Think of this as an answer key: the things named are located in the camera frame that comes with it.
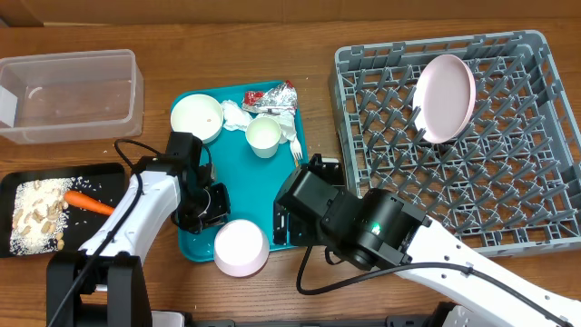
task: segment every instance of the white bowl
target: white bowl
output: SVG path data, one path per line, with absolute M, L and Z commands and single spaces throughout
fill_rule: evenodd
M 246 128 L 246 140 L 256 155 L 270 158 L 279 148 L 281 126 L 269 117 L 256 118 Z
M 205 144 L 220 134 L 224 111 L 216 99 L 206 94 L 184 97 L 172 111 L 171 123 L 175 132 L 192 133 Z
M 259 271 L 269 257 L 269 240 L 253 222 L 244 219 L 226 223 L 214 240 L 214 261 L 233 277 L 250 276 Z

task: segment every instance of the white napkin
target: white napkin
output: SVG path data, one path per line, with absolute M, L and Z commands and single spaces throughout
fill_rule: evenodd
M 232 100 L 223 101 L 221 106 L 224 111 L 224 128 L 229 131 L 241 130 L 246 132 L 246 127 L 252 121 L 251 115 L 243 111 Z

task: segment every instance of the teal tray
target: teal tray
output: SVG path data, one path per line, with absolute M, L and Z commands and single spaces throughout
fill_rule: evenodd
M 224 100 L 232 100 L 241 104 L 247 91 L 266 92 L 280 83 L 282 81 L 271 81 L 188 92 L 175 99 L 172 110 L 180 100 L 192 94 L 207 94 L 220 103 Z M 305 147 L 305 135 L 299 110 L 295 116 L 295 125 L 302 145 L 303 159 L 300 164 L 305 164 L 309 156 Z M 231 132 L 222 128 L 220 135 L 209 146 L 217 182 L 226 185 L 230 196 L 231 213 L 228 221 L 247 219 L 256 223 L 268 236 L 271 251 L 291 248 L 291 245 L 272 243 L 274 197 L 295 168 L 289 142 L 280 144 L 279 150 L 272 158 L 261 159 L 254 154 L 246 142 L 243 131 Z M 207 161 L 208 157 L 202 151 L 200 164 L 205 164 Z M 197 235 L 178 230 L 178 242 L 183 255 L 197 263 L 212 261 L 214 238 L 220 228 L 220 226 L 208 228 Z

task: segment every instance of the orange carrot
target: orange carrot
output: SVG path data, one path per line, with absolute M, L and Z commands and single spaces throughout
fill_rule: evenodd
M 77 208 L 86 209 L 94 213 L 102 213 L 106 215 L 112 215 L 115 208 L 110 207 L 107 204 L 103 204 L 91 198 L 83 193 L 78 193 L 77 191 L 68 191 L 64 194 L 64 200 L 74 205 Z

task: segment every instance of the gray dish rack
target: gray dish rack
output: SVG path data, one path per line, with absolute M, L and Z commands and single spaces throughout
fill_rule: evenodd
M 470 68 L 477 102 L 466 129 L 431 144 L 412 99 L 443 54 Z M 581 135 L 539 32 L 342 47 L 330 91 L 351 192 L 389 189 L 486 256 L 581 248 Z

